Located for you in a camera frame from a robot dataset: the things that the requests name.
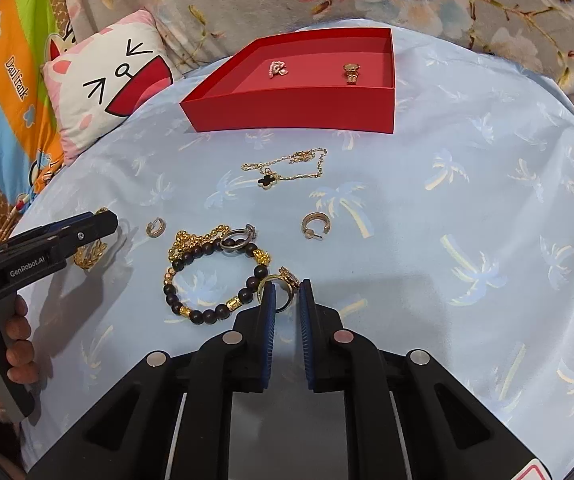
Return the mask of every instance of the red and white sticker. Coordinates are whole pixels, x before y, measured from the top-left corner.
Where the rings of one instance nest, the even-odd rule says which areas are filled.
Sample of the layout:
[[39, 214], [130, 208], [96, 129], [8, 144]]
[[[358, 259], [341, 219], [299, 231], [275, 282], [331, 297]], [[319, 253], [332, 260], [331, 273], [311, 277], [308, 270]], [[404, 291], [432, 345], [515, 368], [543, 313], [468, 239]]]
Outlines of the red and white sticker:
[[534, 458], [512, 480], [551, 480], [540, 460]]

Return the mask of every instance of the black clover pendant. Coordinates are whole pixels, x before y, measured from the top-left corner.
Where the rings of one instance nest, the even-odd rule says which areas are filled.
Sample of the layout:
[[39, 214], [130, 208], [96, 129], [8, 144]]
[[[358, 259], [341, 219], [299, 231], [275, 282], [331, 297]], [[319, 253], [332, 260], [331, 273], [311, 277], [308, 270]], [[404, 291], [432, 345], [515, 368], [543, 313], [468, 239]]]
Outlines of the black clover pendant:
[[269, 174], [265, 175], [261, 179], [258, 180], [258, 186], [262, 186], [263, 189], [269, 189], [276, 183], [276, 178]]

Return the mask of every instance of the cartoon face pillow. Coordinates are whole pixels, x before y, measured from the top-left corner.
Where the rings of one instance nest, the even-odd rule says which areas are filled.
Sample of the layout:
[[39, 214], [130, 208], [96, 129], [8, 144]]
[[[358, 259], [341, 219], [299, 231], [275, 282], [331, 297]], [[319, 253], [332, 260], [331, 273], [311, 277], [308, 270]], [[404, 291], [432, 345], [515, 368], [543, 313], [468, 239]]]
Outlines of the cartoon face pillow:
[[179, 77], [146, 10], [72, 46], [42, 73], [66, 164]]

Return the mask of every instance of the hand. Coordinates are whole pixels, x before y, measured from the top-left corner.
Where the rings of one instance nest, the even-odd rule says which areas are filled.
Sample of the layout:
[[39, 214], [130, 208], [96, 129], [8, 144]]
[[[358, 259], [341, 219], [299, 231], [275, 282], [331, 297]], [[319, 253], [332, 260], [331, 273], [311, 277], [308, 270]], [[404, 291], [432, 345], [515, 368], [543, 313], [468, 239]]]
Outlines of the hand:
[[33, 362], [33, 345], [26, 339], [32, 334], [32, 328], [26, 319], [27, 304], [20, 296], [16, 297], [16, 315], [8, 319], [4, 330], [15, 342], [6, 351], [6, 358], [12, 368], [7, 376], [14, 383], [32, 384], [38, 381], [38, 365]]

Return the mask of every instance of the jewelry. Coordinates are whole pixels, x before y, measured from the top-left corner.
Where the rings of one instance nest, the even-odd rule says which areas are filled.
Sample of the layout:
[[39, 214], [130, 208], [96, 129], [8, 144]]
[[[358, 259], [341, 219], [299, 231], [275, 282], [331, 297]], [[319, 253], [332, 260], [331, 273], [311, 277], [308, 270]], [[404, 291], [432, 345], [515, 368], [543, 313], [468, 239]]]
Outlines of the jewelry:
[[284, 61], [272, 61], [269, 65], [269, 79], [278, 74], [287, 75], [288, 73]]
[[260, 284], [258, 285], [258, 291], [256, 292], [256, 295], [258, 297], [258, 303], [262, 303], [262, 291], [267, 282], [273, 280], [280, 280], [287, 284], [287, 294], [288, 294], [287, 303], [285, 303], [282, 307], [277, 308], [276, 313], [282, 312], [291, 304], [291, 302], [293, 301], [294, 290], [300, 286], [298, 278], [296, 278], [294, 273], [291, 272], [289, 269], [287, 269], [287, 267], [279, 268], [278, 272], [279, 274], [269, 274], [268, 276], [265, 276], [260, 281]]
[[[273, 171], [270, 166], [273, 164], [277, 164], [278, 162], [282, 162], [283, 160], [288, 160], [289, 164], [295, 164], [297, 162], [307, 162], [309, 160], [313, 160], [316, 156], [316, 153], [320, 153], [318, 156], [318, 171], [316, 173], [303, 173], [293, 176], [282, 176], [281, 174], [276, 173]], [[261, 186], [263, 189], [269, 189], [279, 180], [296, 180], [297, 178], [319, 178], [323, 176], [323, 161], [324, 156], [327, 154], [326, 148], [313, 148], [312, 150], [307, 150], [306, 152], [295, 152], [291, 155], [285, 155], [280, 158], [276, 158], [274, 160], [270, 160], [269, 162], [258, 162], [254, 164], [243, 164], [242, 170], [249, 171], [249, 170], [258, 170], [264, 176], [258, 180], [258, 186]]]
[[360, 65], [357, 63], [347, 63], [343, 68], [344, 74], [347, 76], [347, 85], [355, 85], [358, 82], [358, 69]]
[[311, 238], [320, 238], [321, 240], [323, 237], [317, 235], [313, 229], [307, 227], [307, 224], [312, 220], [322, 220], [324, 222], [324, 234], [327, 234], [331, 230], [331, 220], [329, 216], [321, 212], [309, 213], [302, 219], [302, 232], [305, 235], [307, 240], [311, 240]]
[[[246, 238], [242, 240], [232, 238], [237, 234], [246, 235]], [[190, 234], [187, 231], [178, 231], [176, 240], [169, 249], [168, 257], [171, 267], [167, 269], [163, 280], [163, 292], [172, 312], [176, 316], [188, 317], [196, 325], [203, 322], [213, 324], [219, 319], [227, 319], [241, 305], [250, 303], [254, 298], [254, 292], [258, 290], [260, 280], [269, 275], [268, 265], [272, 260], [268, 252], [260, 250], [256, 244], [251, 243], [254, 238], [256, 238], [256, 229], [251, 224], [247, 224], [244, 229], [236, 229], [235, 231], [232, 231], [228, 225], [221, 224], [202, 236]], [[257, 263], [254, 275], [247, 278], [245, 286], [238, 291], [237, 295], [225, 303], [219, 304], [215, 310], [208, 308], [201, 312], [183, 305], [178, 298], [174, 285], [176, 272], [180, 272], [203, 254], [213, 254], [214, 251], [223, 250], [244, 252], [247, 256], [254, 258]]]
[[[158, 226], [157, 229], [154, 230], [156, 222], [158, 222], [160, 225]], [[165, 228], [166, 228], [166, 222], [159, 216], [153, 222], [149, 222], [147, 224], [147, 229], [145, 229], [145, 231], [147, 232], [147, 236], [149, 238], [158, 238], [162, 233], [164, 233]]]
[[[109, 211], [106, 207], [101, 207], [96, 214]], [[91, 269], [107, 249], [107, 244], [102, 240], [96, 240], [93, 244], [87, 244], [84, 247], [78, 247], [74, 254], [74, 263], [83, 270]]]

